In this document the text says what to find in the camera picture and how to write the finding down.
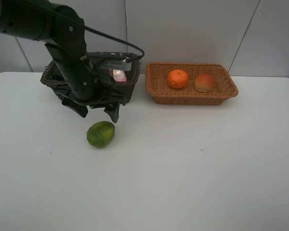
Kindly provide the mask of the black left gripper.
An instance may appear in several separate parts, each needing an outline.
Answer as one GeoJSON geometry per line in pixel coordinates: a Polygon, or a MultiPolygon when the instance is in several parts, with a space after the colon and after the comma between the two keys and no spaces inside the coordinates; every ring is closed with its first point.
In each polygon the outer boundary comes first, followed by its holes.
{"type": "Polygon", "coordinates": [[[119,107],[120,104],[125,105],[125,97],[122,93],[108,88],[92,74],[86,49],[67,51],[49,43],[45,46],[65,80],[64,85],[53,89],[62,99],[62,105],[85,118],[88,114],[86,105],[95,107],[106,104],[104,112],[113,123],[117,123],[119,107]]]}

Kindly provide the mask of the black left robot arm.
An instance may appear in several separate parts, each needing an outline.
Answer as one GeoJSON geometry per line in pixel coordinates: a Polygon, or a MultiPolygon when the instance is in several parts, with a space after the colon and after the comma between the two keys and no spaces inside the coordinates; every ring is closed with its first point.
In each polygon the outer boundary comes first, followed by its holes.
{"type": "Polygon", "coordinates": [[[113,122],[127,96],[115,88],[109,71],[125,56],[87,52],[85,24],[70,7],[47,0],[0,0],[0,33],[42,41],[63,84],[53,87],[62,104],[81,117],[89,109],[103,108],[113,122]]]}

